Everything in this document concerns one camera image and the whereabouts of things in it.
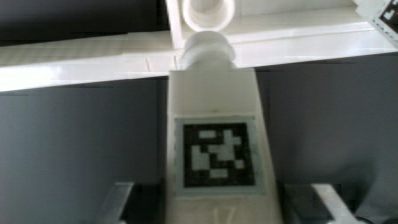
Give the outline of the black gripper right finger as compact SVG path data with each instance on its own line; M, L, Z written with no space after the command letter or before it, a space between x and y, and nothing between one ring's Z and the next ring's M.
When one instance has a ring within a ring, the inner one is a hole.
M326 224L360 224L330 184L312 184L314 192L332 215Z

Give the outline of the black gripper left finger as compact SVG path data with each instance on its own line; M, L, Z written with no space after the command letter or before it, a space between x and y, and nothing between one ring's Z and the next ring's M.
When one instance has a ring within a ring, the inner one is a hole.
M101 203L92 224L126 224L122 213L126 209L133 182L115 182Z

